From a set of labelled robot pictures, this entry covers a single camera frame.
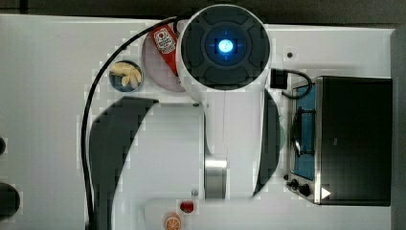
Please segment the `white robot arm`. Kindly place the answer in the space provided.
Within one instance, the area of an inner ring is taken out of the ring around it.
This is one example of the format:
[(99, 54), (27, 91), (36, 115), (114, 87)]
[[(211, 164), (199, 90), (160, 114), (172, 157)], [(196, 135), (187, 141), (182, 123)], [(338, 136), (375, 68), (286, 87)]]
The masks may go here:
[(241, 216), (279, 162), (279, 111), (267, 91), (271, 39), (250, 11), (213, 5), (179, 34), (147, 30), (172, 53), (182, 92), (149, 83), (89, 126), (94, 211), (87, 230), (160, 229), (180, 218)]

